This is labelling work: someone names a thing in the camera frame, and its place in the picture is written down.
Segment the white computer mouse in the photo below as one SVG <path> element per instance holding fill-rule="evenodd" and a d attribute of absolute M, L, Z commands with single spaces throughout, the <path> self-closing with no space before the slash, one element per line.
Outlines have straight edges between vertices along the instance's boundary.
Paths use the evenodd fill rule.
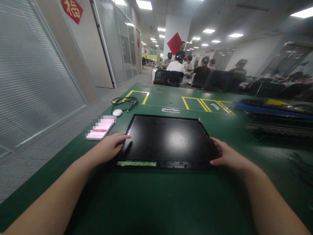
<path fill-rule="evenodd" d="M 123 112 L 123 111 L 122 111 L 121 109 L 116 109 L 116 110 L 113 111 L 112 114 L 113 114 L 114 116 L 120 116 L 120 115 L 122 114 L 122 112 Z"/>

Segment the window blinds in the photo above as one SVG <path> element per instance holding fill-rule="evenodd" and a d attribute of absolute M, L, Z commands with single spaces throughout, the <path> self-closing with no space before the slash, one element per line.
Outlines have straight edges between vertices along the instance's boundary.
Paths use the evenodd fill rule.
<path fill-rule="evenodd" d="M 18 147 L 86 103 L 31 0 L 1 0 L 0 26 L 0 140 Z"/>

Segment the white shirt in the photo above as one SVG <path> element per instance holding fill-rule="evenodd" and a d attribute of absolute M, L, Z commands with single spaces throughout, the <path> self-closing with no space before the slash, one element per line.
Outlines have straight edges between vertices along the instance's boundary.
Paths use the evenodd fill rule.
<path fill-rule="evenodd" d="M 280 78 L 281 76 L 279 76 L 278 74 L 275 74 L 273 76 L 271 76 L 270 73 L 266 74 L 263 76 L 263 78 L 271 78 L 271 79 L 275 79 L 275 78 Z"/>
<path fill-rule="evenodd" d="M 167 71 L 177 71 L 177 72 L 182 72 L 182 73 L 186 73 L 186 70 L 184 68 L 184 66 L 177 62 L 177 61 L 173 61 L 171 62 L 168 67 L 166 68 Z"/>
<path fill-rule="evenodd" d="M 192 65 L 191 62 L 188 65 L 188 62 L 186 61 L 186 62 L 183 63 L 183 66 L 184 66 L 185 70 L 193 69 L 193 65 Z"/>

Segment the hand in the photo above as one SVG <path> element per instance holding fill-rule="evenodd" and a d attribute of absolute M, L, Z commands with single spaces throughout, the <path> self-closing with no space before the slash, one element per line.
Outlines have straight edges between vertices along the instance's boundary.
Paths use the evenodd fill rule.
<path fill-rule="evenodd" d="M 129 138 L 131 138 L 131 136 L 126 135 L 126 132 L 107 136 L 86 153 L 84 157 L 88 159 L 88 161 L 92 161 L 94 166 L 108 162 L 122 149 L 123 144 L 117 144 Z"/>
<path fill-rule="evenodd" d="M 211 165 L 225 165 L 237 170 L 250 169 L 254 164 L 246 159 L 244 156 L 237 153 L 234 149 L 216 138 L 210 137 L 214 141 L 221 158 L 210 161 Z"/>

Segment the yellow tape marking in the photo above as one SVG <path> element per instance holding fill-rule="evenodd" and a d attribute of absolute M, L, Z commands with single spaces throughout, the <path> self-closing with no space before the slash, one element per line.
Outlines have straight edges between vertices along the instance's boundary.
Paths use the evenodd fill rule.
<path fill-rule="evenodd" d="M 225 102 L 225 103 L 232 103 L 232 102 L 229 102 L 229 101 L 217 101 L 218 103 L 220 103 L 222 106 L 224 106 L 224 107 L 222 107 L 224 110 L 226 110 L 226 111 L 228 111 L 229 113 L 231 113 L 231 114 L 234 114 L 229 108 L 227 108 L 222 102 Z"/>
<path fill-rule="evenodd" d="M 227 110 L 227 108 L 225 109 L 224 108 L 224 106 L 223 105 L 221 105 L 218 101 L 216 101 L 216 100 L 208 100 L 208 99 L 200 99 L 202 102 L 203 102 L 203 104 L 207 107 L 207 108 L 209 108 L 207 105 L 206 105 L 206 103 L 204 102 L 204 100 L 207 100 L 207 101 L 214 101 L 215 103 L 217 103 L 222 109 L 224 109 L 228 114 L 229 114 L 229 111 Z"/>
<path fill-rule="evenodd" d="M 125 96 L 125 97 L 129 97 L 130 94 L 133 93 L 133 92 L 147 93 L 147 95 L 146 95 L 145 99 L 143 100 L 143 103 L 142 103 L 142 104 L 145 104 L 145 103 L 146 103 L 146 101 L 147 101 L 147 99 L 148 99 L 148 96 L 149 96 L 149 94 L 150 94 L 150 92 L 145 92 L 145 91 L 131 91 L 131 92 L 129 92 L 128 95 Z"/>
<path fill-rule="evenodd" d="M 182 98 L 183 98 L 183 101 L 184 101 L 185 106 L 186 106 L 187 109 L 189 109 L 189 107 L 188 107 L 188 105 L 187 105 L 187 103 L 186 103 L 185 98 L 186 98 L 186 99 L 195 99 L 195 100 L 198 100 L 198 102 L 201 104 L 201 106 L 203 107 L 203 109 L 204 109 L 206 112 L 212 112 L 208 107 L 207 107 L 207 109 L 206 109 L 205 106 L 202 104 L 202 102 L 201 102 L 198 98 L 185 97 L 185 96 L 182 96 Z"/>

